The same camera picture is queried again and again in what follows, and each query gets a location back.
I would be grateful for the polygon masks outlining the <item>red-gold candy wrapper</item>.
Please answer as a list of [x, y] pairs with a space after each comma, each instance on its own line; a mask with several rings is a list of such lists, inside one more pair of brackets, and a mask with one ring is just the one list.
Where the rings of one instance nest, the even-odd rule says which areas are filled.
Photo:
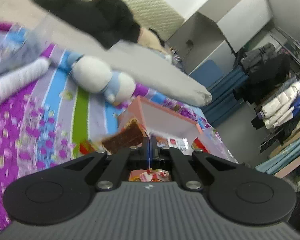
[[171, 176], [165, 170], [153, 170], [151, 168], [146, 170], [134, 170], [130, 173], [128, 181], [134, 182], [166, 182], [171, 181]]

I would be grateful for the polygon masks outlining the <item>pink cardboard box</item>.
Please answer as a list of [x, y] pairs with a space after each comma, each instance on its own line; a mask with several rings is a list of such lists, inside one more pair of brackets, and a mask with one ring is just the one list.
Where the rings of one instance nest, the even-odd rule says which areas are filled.
[[190, 144], [198, 139], [209, 154], [233, 163], [237, 162], [213, 127], [210, 125], [201, 126], [199, 122], [186, 118], [146, 98], [138, 96], [119, 115], [119, 129], [122, 129], [132, 118], [136, 118], [149, 135], [186, 138]]

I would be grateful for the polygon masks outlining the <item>clear blue-grey plastic bag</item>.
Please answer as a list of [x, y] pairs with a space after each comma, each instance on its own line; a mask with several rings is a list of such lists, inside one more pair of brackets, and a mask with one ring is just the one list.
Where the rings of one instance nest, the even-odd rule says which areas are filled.
[[35, 61], [44, 50], [34, 31], [0, 22], [0, 75]]

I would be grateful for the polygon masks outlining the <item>white-red snack bag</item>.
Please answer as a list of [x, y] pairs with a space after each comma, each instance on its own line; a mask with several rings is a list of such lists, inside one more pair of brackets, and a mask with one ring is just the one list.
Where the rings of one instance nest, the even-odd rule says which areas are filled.
[[184, 155], [190, 155], [191, 150], [202, 150], [208, 152], [205, 146], [196, 139], [192, 144], [186, 138], [168, 137], [163, 135], [153, 134], [157, 141], [158, 147], [173, 147], [179, 149]]

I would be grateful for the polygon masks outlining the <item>black clothing pile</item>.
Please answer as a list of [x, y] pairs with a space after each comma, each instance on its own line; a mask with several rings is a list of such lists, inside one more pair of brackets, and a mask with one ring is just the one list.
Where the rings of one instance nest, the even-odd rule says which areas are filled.
[[138, 42], [140, 25], [121, 0], [33, 0], [110, 49], [120, 40]]

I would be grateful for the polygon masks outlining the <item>beige pillow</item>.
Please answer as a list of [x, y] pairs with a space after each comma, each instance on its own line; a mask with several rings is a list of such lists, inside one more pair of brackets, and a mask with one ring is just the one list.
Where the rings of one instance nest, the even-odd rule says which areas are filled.
[[137, 44], [154, 49], [156, 51], [164, 51], [165, 48], [161, 45], [159, 38], [152, 31], [147, 28], [141, 27]]

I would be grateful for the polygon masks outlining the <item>grey bed cover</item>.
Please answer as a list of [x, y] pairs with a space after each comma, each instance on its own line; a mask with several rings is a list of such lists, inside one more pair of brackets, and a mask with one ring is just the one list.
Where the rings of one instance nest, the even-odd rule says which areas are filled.
[[131, 75], [136, 82], [188, 105], [202, 107], [212, 101], [211, 93], [203, 85], [148, 48], [120, 41], [106, 50], [92, 36], [31, 0], [0, 0], [0, 21], [33, 29], [44, 18], [52, 33], [50, 40], [64, 49], [96, 56], [114, 70]]

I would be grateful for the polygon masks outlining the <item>grey white wardrobe cabinet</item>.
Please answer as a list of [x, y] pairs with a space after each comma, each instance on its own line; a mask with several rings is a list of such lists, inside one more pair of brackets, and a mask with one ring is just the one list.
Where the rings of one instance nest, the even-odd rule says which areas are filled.
[[168, 42], [178, 50], [186, 74], [206, 60], [227, 72], [235, 54], [271, 18], [267, 0], [207, 0]]

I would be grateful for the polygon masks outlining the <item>white and blue plush toy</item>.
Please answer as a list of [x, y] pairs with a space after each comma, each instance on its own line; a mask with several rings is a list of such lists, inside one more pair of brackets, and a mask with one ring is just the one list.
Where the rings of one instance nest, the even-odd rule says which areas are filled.
[[130, 75], [112, 70], [109, 64], [94, 56], [70, 53], [67, 64], [79, 87], [89, 93], [103, 94], [113, 105], [130, 99], [136, 89]]

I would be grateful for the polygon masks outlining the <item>white cylindrical bottle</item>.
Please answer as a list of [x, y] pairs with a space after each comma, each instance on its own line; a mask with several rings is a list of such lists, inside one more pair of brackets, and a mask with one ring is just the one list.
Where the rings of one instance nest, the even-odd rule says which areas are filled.
[[50, 60], [39, 57], [36, 61], [0, 76], [0, 103], [43, 76]]

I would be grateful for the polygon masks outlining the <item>hanging clothes rack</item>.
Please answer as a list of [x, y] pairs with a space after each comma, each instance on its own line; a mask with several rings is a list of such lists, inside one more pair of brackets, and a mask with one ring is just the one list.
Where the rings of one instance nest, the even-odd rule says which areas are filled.
[[[300, 67], [300, 42], [281, 28], [276, 30], [287, 42], [283, 48]], [[279, 89], [260, 110], [262, 124], [271, 131], [261, 144], [263, 153], [274, 142], [280, 142], [257, 169], [284, 178], [300, 166], [300, 78], [285, 90]]]

